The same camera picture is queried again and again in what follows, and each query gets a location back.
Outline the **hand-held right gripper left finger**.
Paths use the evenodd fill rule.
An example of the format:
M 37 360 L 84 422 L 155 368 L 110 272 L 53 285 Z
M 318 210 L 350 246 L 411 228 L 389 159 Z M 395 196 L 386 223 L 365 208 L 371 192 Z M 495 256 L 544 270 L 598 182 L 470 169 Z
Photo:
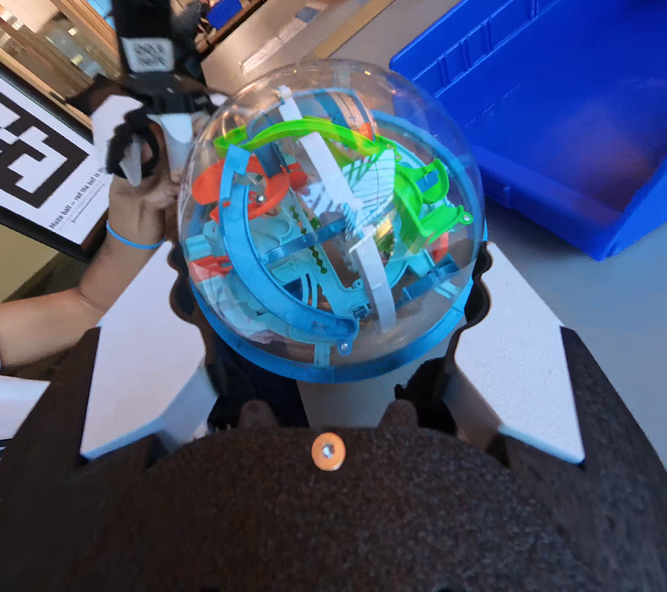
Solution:
M 217 394 L 200 330 L 170 304 L 172 250 L 165 242 L 100 322 L 80 448 L 86 459 L 149 435 L 171 452 L 209 432 Z

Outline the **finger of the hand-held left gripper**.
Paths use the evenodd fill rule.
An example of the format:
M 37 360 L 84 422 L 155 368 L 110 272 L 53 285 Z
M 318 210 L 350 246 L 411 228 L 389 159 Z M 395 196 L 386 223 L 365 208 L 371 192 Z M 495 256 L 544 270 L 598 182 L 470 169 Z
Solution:
M 191 114 L 148 114 L 162 128 L 170 171 L 183 171 L 194 142 Z
M 115 129 L 125 122 L 125 115 L 143 107 L 138 99 L 127 95 L 111 94 L 90 116 L 93 146 L 107 146 Z

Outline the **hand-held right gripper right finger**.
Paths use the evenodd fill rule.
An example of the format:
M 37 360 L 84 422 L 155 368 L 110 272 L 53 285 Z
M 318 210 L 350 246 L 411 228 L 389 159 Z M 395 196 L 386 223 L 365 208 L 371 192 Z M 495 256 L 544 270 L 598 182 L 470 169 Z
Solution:
M 461 438 L 488 449 L 499 435 L 568 463 L 585 448 L 562 338 L 562 322 L 494 243 L 481 274 L 489 304 L 452 337 L 445 404 Z

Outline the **clear plastic maze ball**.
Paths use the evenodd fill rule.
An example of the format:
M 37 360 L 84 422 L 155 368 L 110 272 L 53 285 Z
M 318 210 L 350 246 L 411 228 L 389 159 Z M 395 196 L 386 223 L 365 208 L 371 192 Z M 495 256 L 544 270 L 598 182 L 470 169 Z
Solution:
M 284 66 L 198 131 L 179 195 L 193 295 L 245 361 L 287 379 L 383 375 L 463 319 L 486 239 L 471 146 L 396 72 Z

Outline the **person's left forearm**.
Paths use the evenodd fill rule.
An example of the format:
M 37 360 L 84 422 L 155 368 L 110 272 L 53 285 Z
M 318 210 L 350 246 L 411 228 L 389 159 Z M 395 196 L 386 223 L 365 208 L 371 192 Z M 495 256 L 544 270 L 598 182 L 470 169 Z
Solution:
M 161 246 L 132 248 L 113 238 L 108 229 L 78 286 L 2 303 L 1 367 L 29 364 L 75 346 L 97 326 Z

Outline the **person's left hand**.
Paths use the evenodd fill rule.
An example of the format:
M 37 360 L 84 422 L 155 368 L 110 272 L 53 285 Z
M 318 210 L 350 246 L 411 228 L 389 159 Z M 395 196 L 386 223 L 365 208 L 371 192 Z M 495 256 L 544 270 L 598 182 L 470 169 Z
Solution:
M 165 214 L 176 204 L 179 182 L 169 170 L 156 171 L 134 187 L 114 176 L 107 226 L 113 238 L 132 248 L 156 248 L 165 237 Z

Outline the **black framed poster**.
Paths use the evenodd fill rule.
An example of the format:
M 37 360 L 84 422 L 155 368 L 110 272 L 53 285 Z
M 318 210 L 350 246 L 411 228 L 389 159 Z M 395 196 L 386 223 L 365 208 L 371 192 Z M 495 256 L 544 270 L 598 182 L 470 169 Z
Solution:
M 89 262 L 111 181 L 85 124 L 2 63 L 1 226 Z

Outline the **white and blue paper sheet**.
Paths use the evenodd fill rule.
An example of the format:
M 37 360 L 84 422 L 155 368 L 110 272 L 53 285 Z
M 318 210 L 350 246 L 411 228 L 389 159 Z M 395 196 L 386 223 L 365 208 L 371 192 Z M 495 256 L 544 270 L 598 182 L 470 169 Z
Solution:
M 306 3 L 288 22 L 278 29 L 276 35 L 266 40 L 262 46 L 239 64 L 241 72 L 247 74 L 259 68 L 328 8 L 329 4 L 322 2 Z

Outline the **blue plastic bin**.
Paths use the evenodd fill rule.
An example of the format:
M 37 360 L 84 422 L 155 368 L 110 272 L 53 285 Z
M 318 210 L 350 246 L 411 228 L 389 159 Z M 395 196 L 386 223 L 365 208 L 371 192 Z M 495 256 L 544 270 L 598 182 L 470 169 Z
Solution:
M 594 260 L 666 223 L 666 0 L 462 0 L 389 67 L 463 129 L 489 198 Z

